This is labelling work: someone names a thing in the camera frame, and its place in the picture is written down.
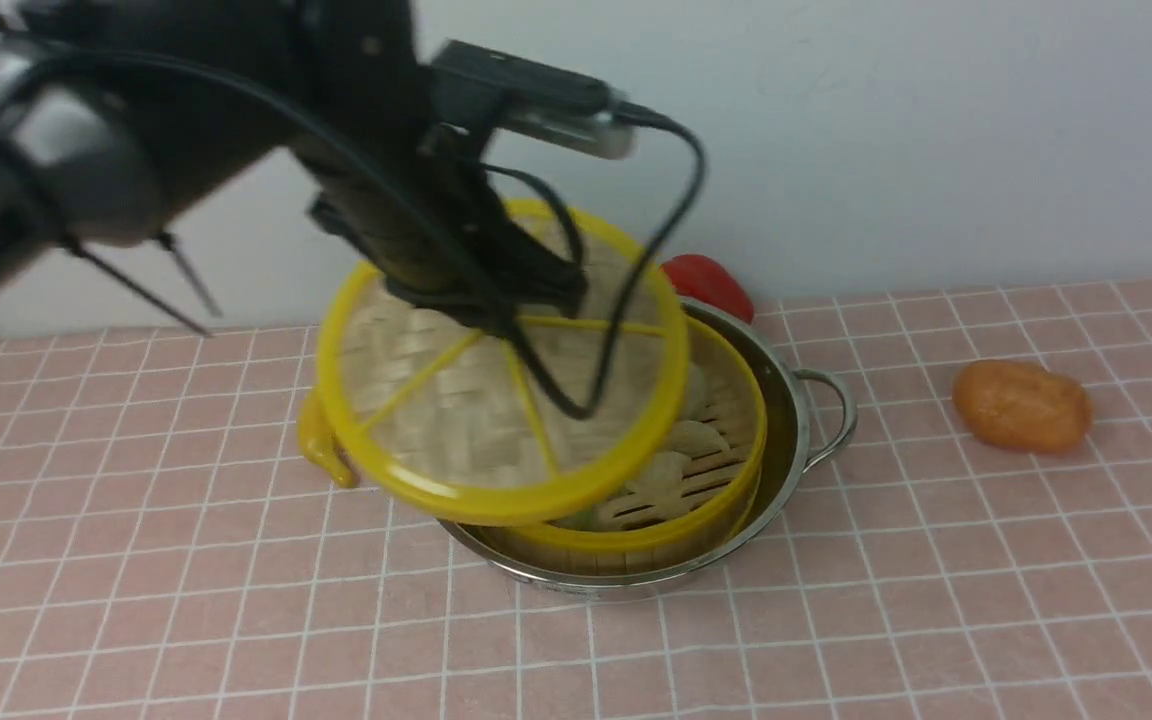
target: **pot handle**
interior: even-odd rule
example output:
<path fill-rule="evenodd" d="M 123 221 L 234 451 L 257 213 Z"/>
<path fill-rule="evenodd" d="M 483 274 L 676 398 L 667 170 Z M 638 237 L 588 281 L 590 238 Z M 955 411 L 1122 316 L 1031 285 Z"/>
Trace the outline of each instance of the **pot handle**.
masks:
<path fill-rule="evenodd" d="M 808 456 L 808 462 L 803 468 L 803 471 L 808 471 L 820 464 L 820 461 L 828 458 L 828 456 L 835 454 L 835 452 L 842 450 L 847 447 L 847 444 L 851 441 L 852 435 L 856 434 L 856 419 L 858 419 L 858 414 L 856 412 L 856 397 L 851 395 L 851 388 L 847 387 L 847 382 L 842 382 L 842 378 L 833 374 L 823 372 L 823 370 L 810 370 L 810 369 L 797 369 L 794 370 L 794 377 L 799 379 L 802 382 L 819 382 L 823 386 L 827 386 L 829 389 L 838 394 L 838 400 L 842 401 L 842 425 L 838 429 L 838 434 L 829 439 L 828 442 L 824 444 L 820 450 L 813 452 L 812 455 Z"/>

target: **black cable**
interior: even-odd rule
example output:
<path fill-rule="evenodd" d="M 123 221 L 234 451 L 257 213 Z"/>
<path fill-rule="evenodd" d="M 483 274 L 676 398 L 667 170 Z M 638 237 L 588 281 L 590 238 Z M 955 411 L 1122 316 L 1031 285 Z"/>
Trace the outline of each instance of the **black cable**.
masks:
<path fill-rule="evenodd" d="M 82 53 L 38 61 L 37 65 L 32 65 L 32 67 L 29 67 L 15 77 L 13 83 L 3 91 L 3 94 L 0 96 L 0 116 L 7 109 L 12 108 L 13 104 L 18 101 L 20 97 L 31 94 L 31 92 L 38 90 L 46 82 L 67 76 L 67 74 L 82 74 L 83 70 L 101 68 L 159 70 L 160 73 L 177 74 L 179 76 L 211 82 L 214 85 L 228 88 L 234 92 L 238 92 L 238 94 L 247 96 L 248 99 L 262 103 L 266 108 L 273 109 L 275 113 L 282 115 L 282 118 L 288 119 L 289 122 L 301 127 L 303 131 L 311 132 L 319 141 L 323 141 L 325 145 L 331 146 L 348 160 L 356 170 L 364 174 L 371 182 L 374 182 L 376 185 L 379 185 L 381 190 L 387 192 L 391 199 L 396 202 L 399 207 L 406 211 L 414 222 L 420 226 L 422 230 L 429 235 L 430 241 L 434 242 L 439 247 L 439 250 L 444 251 L 447 259 L 454 266 L 457 266 L 461 276 L 476 290 L 479 301 L 484 302 L 488 313 L 494 316 L 497 320 L 497 328 L 494 329 L 515 348 L 518 359 L 522 361 L 522 364 L 526 366 L 526 370 L 529 370 L 536 382 L 538 382 L 544 395 L 562 414 L 571 416 L 571 418 L 577 420 L 591 418 L 594 415 L 596 408 L 602 402 L 613 351 L 620 338 L 621 325 L 626 321 L 626 313 L 628 305 L 630 305 L 632 291 L 643 279 L 650 262 L 652 262 L 660 250 L 660 247 L 668 240 L 669 234 L 677 227 L 677 223 L 681 222 L 687 211 L 691 209 L 696 196 L 699 195 L 705 174 L 707 174 L 707 160 L 705 160 L 704 146 L 702 146 L 699 138 L 696 138 L 689 129 L 651 109 L 641 108 L 641 106 L 636 105 L 622 106 L 620 115 L 623 122 L 644 128 L 662 129 L 662 131 L 672 132 L 672 135 L 676 135 L 687 142 L 687 145 L 695 152 L 696 167 L 692 173 L 691 183 L 687 188 L 684 196 L 682 196 L 682 199 L 670 214 L 668 214 L 666 222 L 660 225 L 660 228 L 653 234 L 652 240 L 649 241 L 639 259 L 637 259 L 630 273 L 628 273 L 626 282 L 621 286 L 621 290 L 617 293 L 616 304 L 614 304 L 612 316 L 608 318 L 608 331 L 604 334 L 602 348 L 599 351 L 598 369 L 594 371 L 594 386 L 590 388 L 589 399 L 585 404 L 577 406 L 571 397 L 567 396 L 567 393 L 563 393 L 561 387 L 558 387 L 558 381 L 554 381 L 553 374 L 545 367 L 540 356 L 536 354 L 536 348 L 531 346 L 531 341 L 526 338 L 526 333 L 522 331 L 518 319 L 513 314 L 511 302 L 499 291 L 499 288 L 492 282 L 488 273 L 461 245 L 456 233 L 449 229 L 447 225 L 435 221 L 433 211 L 426 209 L 424 202 L 420 200 L 419 194 L 412 191 L 412 188 L 406 187 L 401 181 L 391 176 L 374 159 L 355 147 L 348 137 L 324 122 L 324 120 L 316 118 L 310 109 L 303 108 L 302 105 L 289 99 L 289 97 L 279 94 L 276 91 L 271 90 L 271 88 L 265 88 L 260 83 L 238 76 L 236 73 L 211 68 L 206 65 L 192 63 L 192 61 L 188 60 L 149 53 L 123 53 L 123 51 L 99 51 L 99 53 L 82 51 Z"/>

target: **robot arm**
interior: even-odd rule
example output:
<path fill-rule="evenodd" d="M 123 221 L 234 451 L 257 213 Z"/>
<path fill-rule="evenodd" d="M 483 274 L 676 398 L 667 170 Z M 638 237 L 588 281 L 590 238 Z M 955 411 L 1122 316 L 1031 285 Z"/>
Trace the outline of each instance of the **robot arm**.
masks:
<path fill-rule="evenodd" d="M 483 152 L 509 128 L 617 158 L 632 126 L 700 152 L 596 78 L 457 41 L 419 63 L 407 0 L 24 0 L 17 22 L 0 15 L 0 286 L 63 247 L 189 323 L 88 242 L 179 252 L 175 218 L 287 147 L 323 190 L 312 218 L 391 291 L 506 338 L 531 366 L 516 306 L 576 314 L 584 249 L 570 219 L 567 258 L 514 223 Z M 659 241 L 700 176 L 703 159 Z M 559 406 L 588 416 L 593 400 Z"/>

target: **yellow rim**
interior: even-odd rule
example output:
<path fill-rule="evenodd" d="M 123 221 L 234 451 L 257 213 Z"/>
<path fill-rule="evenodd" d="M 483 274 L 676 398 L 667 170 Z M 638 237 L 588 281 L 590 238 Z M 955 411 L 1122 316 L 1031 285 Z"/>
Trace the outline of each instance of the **yellow rim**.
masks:
<path fill-rule="evenodd" d="M 745 462 L 744 468 L 741 468 L 736 479 L 732 480 L 732 484 L 728 484 L 722 492 L 712 497 L 708 502 L 702 505 L 695 511 L 689 511 L 682 518 L 668 520 L 651 528 L 626 530 L 620 533 L 593 533 L 585 532 L 585 530 L 568 530 L 555 528 L 554 525 L 536 524 L 524 528 L 509 528 L 509 532 L 526 539 L 526 541 L 535 541 L 563 550 L 585 552 L 645 551 L 681 541 L 681 539 L 689 538 L 699 532 L 702 528 L 713 523 L 719 514 L 732 507 L 732 502 L 736 502 L 741 493 L 745 492 L 751 483 L 758 482 L 759 469 L 763 465 L 763 448 L 767 445 L 767 406 L 764 404 L 763 393 L 759 392 L 758 379 L 755 378 L 755 372 L 749 369 L 749 364 L 745 363 L 744 357 L 741 357 L 740 351 L 735 347 L 732 347 L 732 343 L 727 342 L 722 334 L 719 334 L 707 324 L 700 323 L 700 320 L 689 319 L 687 321 L 694 332 L 700 332 L 710 341 L 718 342 L 725 353 L 736 356 L 740 359 L 738 367 L 742 381 L 748 382 L 755 389 L 755 419 L 758 420 L 758 424 L 755 425 L 755 449 L 750 452 L 749 461 Z M 741 524 L 744 524 L 744 520 L 748 518 L 750 507 L 753 507 L 753 495 L 750 495 L 745 510 L 741 514 Z"/>
<path fill-rule="evenodd" d="M 540 200 L 509 200 L 507 206 L 515 218 L 550 218 L 548 206 Z M 641 247 L 614 225 L 575 209 L 571 214 L 586 237 L 607 243 L 627 259 L 634 260 L 639 256 Z M 547 482 L 522 488 L 458 486 L 412 473 L 394 461 L 384 447 L 371 441 L 364 424 L 353 416 L 353 408 L 349 407 L 340 379 L 339 350 L 349 316 L 355 310 L 358 296 L 379 278 L 380 272 L 376 266 L 361 263 L 340 288 L 324 319 L 319 338 L 317 388 L 324 414 L 346 454 L 399 500 L 419 507 L 437 518 L 475 525 L 530 525 L 584 510 L 611 495 L 627 478 L 639 471 L 677 418 L 687 382 L 687 318 L 668 278 L 659 268 L 652 268 L 644 278 L 644 286 L 657 301 L 659 325 L 628 329 L 654 336 L 658 334 L 660 342 L 664 342 L 662 365 L 646 410 L 628 430 L 626 438 L 607 455 L 569 473 L 560 473 L 558 477 L 550 477 Z M 526 323 L 562 324 L 535 318 L 526 318 Z M 598 329 L 600 325 L 598 320 L 577 320 L 567 327 Z M 525 410 L 528 397 L 530 395 L 520 397 Z M 548 441 L 538 439 L 544 444 Z"/>

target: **tiled table surface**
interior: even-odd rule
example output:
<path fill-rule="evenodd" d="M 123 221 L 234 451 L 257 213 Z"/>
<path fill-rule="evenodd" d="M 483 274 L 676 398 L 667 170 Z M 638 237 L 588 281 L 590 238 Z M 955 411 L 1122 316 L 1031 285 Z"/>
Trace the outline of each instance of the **tiled table surface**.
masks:
<path fill-rule="evenodd" d="M 1152 719 L 1152 281 L 758 328 L 850 379 L 855 446 L 690 591 L 594 606 L 301 460 L 310 329 L 1 343 L 0 717 Z M 965 437 L 978 355 L 1086 382 L 1091 442 Z"/>

